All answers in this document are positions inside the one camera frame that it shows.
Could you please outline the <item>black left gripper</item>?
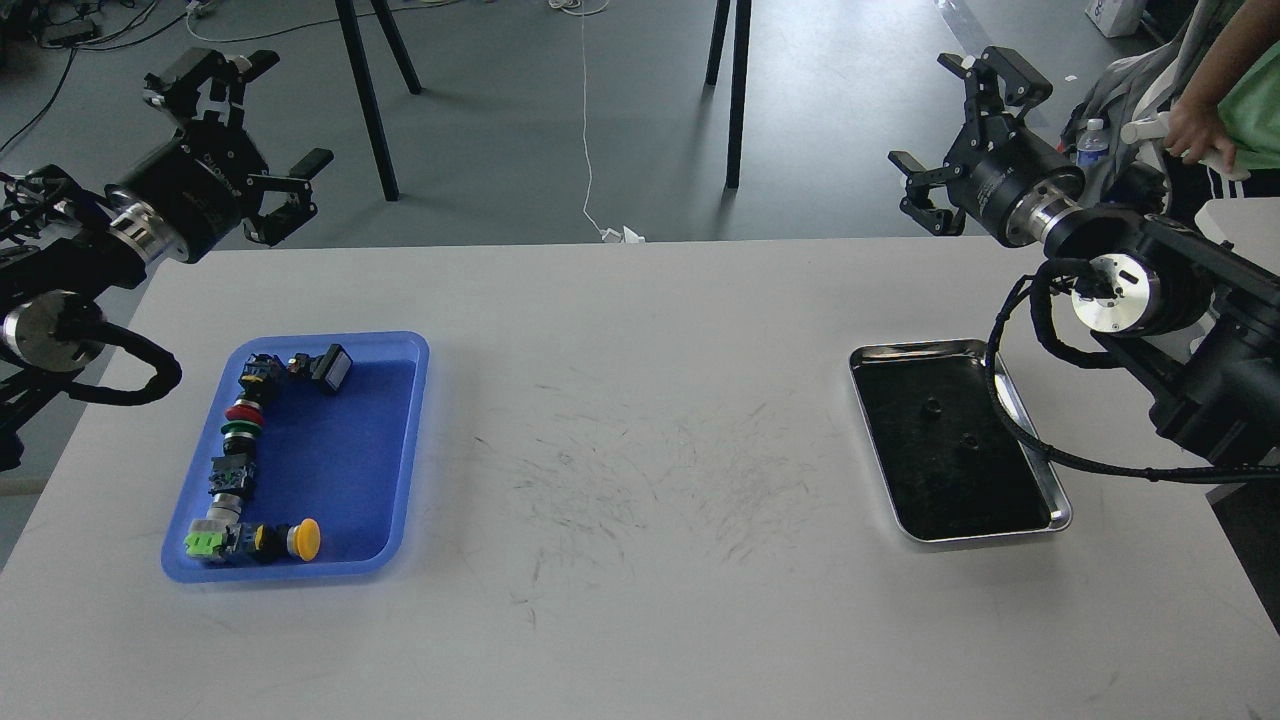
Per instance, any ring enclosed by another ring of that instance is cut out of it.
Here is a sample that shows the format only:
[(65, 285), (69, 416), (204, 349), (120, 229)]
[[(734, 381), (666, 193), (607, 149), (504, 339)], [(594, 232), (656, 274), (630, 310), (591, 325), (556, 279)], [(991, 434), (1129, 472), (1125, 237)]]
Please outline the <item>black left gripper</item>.
[[(179, 129), (106, 186), (116, 209), (148, 205), (177, 234), (175, 256), (195, 264), (244, 220), (244, 237), (275, 247), (317, 214), (312, 181), (334, 159), (312, 149), (287, 176), (268, 164), (244, 132), (244, 90), (280, 61), (273, 50), (227, 55), (192, 47), (161, 74), (143, 78), (143, 101)], [(284, 202), (262, 215), (264, 193)]]

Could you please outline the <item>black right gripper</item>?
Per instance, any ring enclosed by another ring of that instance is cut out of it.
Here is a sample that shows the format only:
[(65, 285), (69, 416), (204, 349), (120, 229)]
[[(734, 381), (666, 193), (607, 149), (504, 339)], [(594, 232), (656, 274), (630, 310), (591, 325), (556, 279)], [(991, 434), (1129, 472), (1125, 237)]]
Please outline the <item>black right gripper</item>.
[[(900, 210), (933, 236), (960, 236), (965, 213), (1001, 245), (1042, 242), (1083, 195), (1085, 173), (1037, 133), (1021, 129), (1050, 99), (1052, 83), (1020, 53), (988, 46), (975, 56), (941, 53), (937, 61), (965, 85), (964, 123), (950, 161), (927, 170), (910, 152), (888, 160), (904, 174)], [(950, 183), (950, 201), (933, 204)]]

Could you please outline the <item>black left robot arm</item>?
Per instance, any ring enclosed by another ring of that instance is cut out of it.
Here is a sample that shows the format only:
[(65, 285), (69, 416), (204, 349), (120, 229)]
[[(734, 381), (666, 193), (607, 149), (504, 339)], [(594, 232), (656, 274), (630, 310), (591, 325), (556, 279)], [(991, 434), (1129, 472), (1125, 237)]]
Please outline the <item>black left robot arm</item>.
[(145, 101), (175, 133), (101, 193), (47, 165), (3, 177), (4, 470), (20, 465), (20, 428), (54, 397), (140, 406), (180, 380), (173, 354), (111, 324), (99, 306), (132, 290), (163, 258), (193, 264), (236, 227), (273, 247), (316, 215), (315, 176), (333, 159), (314, 149), (274, 176), (243, 127), (244, 90), (279, 60), (206, 47), (145, 79)]

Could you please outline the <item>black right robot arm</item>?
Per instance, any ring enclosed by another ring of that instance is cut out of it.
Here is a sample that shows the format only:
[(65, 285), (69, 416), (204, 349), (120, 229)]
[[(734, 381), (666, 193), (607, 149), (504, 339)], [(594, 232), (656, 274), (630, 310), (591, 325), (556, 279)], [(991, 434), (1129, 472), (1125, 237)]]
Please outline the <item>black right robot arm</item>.
[(987, 357), (1023, 302), (1039, 345), (1082, 369), (1121, 368), (1153, 402), (1156, 433), (1201, 468), (1123, 468), (1047, 445), (996, 406), (1027, 448), (1076, 470), (1151, 482), (1275, 482), (1277, 277), (1198, 231), (1144, 206), (1082, 205), (1085, 176), (1025, 127), (1051, 83), (1019, 53), (942, 53), (965, 88), (963, 127), (937, 168), (905, 151), (901, 210), (936, 236), (975, 219), (1009, 249), (1037, 245), (1043, 263), (998, 310)]

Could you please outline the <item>person's hand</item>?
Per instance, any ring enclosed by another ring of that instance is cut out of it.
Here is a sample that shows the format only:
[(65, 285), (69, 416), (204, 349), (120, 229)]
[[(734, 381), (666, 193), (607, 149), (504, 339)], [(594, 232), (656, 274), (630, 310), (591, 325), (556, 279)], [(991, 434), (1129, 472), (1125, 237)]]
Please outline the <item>person's hand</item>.
[(1215, 152), (1226, 168), (1234, 167), (1236, 146), (1219, 115), (1217, 105), (1189, 96), (1179, 99), (1169, 113), (1165, 147), (1183, 164), (1201, 163)]

